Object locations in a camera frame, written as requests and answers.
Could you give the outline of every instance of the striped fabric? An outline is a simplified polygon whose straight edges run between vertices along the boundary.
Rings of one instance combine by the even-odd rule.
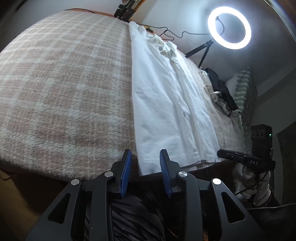
[[[89,241],[90,203],[87,205],[84,241]],[[114,241],[165,241],[165,226],[160,202],[152,192],[126,194],[112,200]]]
[[[244,151],[247,154],[252,154],[251,129],[249,126],[244,126]]]
[[[252,81],[251,67],[248,66],[237,74],[237,86],[234,94],[234,102],[238,112],[242,116],[242,125],[248,126],[253,113],[253,105],[257,97],[257,88]]]

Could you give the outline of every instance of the light stand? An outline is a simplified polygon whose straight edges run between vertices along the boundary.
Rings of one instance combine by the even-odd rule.
[[[209,52],[209,49],[210,49],[211,45],[212,45],[214,42],[215,42],[215,41],[214,41],[213,39],[211,39],[210,41],[206,42],[205,44],[200,45],[200,46],[197,47],[196,49],[191,50],[190,52],[188,52],[188,53],[185,55],[185,58],[189,58],[191,55],[194,55],[194,54],[196,54],[197,52],[201,51],[202,49],[207,48],[207,49],[205,50],[204,55],[202,56],[202,59],[200,60],[200,64],[198,65],[198,68],[200,68],[200,66],[202,65],[202,62],[203,62],[204,59],[205,59],[205,56],[206,56],[207,53]]]

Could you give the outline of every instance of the black cable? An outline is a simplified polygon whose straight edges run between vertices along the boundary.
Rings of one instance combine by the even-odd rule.
[[[95,13],[95,14],[97,14],[96,12],[93,12],[93,11],[91,11],[91,10],[88,10],[88,9],[85,9],[85,8],[79,8],[79,7],[65,9],[64,11],[66,11],[66,10],[73,10],[73,9],[82,9],[82,10],[86,10],[86,11],[89,11],[89,12],[92,12],[92,13]]]
[[[235,193],[235,196],[241,194],[242,192],[245,192],[246,190],[251,189],[252,187],[255,187],[257,184],[259,184],[260,182],[262,182],[263,179],[266,177],[267,173],[268,173],[268,172],[266,172],[265,175],[264,175],[264,177],[261,178],[258,182],[256,182],[256,183],[253,184],[252,186],[249,186],[249,187],[245,188],[244,190],[242,190],[242,191],[240,191],[240,192],[238,192],[238,193]]]
[[[222,35],[224,33],[224,30],[225,30],[225,27],[224,27],[224,24],[221,22],[221,20],[219,19],[219,17],[216,18],[216,20],[218,20],[221,24],[222,24],[222,27],[223,27],[223,31],[220,35]]]
[[[285,204],[285,205],[281,205],[281,206],[277,206],[277,207],[253,207],[253,208],[248,208],[247,210],[256,210],[256,209],[277,209],[277,208],[286,207],[286,206],[291,206],[291,205],[295,205],[295,206],[296,206],[296,203],[289,203],[289,204]]]
[[[173,36],[170,36],[170,35],[166,35],[166,32],[170,32],[172,33],[173,35],[175,35],[177,38],[181,39],[183,37],[183,34],[184,33],[187,33],[187,34],[192,34],[192,35],[210,35],[210,34],[195,34],[195,33],[190,33],[190,32],[187,32],[187,31],[183,31],[182,34],[181,34],[181,37],[178,36],[177,34],[175,34],[174,32],[172,32],[171,30],[168,29],[168,27],[155,27],[155,26],[150,26],[150,25],[146,25],[146,24],[142,24],[143,26],[147,26],[147,27],[151,27],[151,28],[166,28],[166,30],[161,34],[161,35],[165,35],[169,38],[172,38],[172,39],[168,39],[170,41],[173,41],[175,38]]]
[[[1,175],[0,175],[0,179],[2,180],[2,181],[8,181],[9,179],[11,179],[12,178],[12,176],[9,176],[8,178],[3,178],[3,177],[1,177]]]

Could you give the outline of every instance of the striped pillow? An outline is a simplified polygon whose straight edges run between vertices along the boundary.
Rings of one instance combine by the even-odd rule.
[[[242,125],[248,126],[253,114],[253,105],[257,97],[257,88],[252,81],[251,67],[236,74],[236,88],[233,100],[238,109],[234,112],[242,116]]]

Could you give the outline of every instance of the dark fabric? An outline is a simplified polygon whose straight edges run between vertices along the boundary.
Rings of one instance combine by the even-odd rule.
[[[112,200],[114,241],[165,241],[163,211],[158,198],[149,191],[127,193]],[[89,241],[90,202],[87,205],[84,241]]]
[[[248,209],[270,241],[286,241],[296,228],[296,204]]]
[[[225,82],[219,79],[219,76],[216,74],[216,72],[214,70],[212,70],[210,68],[206,68],[206,69],[204,69],[204,71],[207,72],[207,74],[211,80],[213,90],[221,92],[222,99],[227,102],[227,104],[231,110],[237,110],[238,107],[235,104],[231,95],[229,94],[229,91],[228,91],[228,88],[227,88]]]

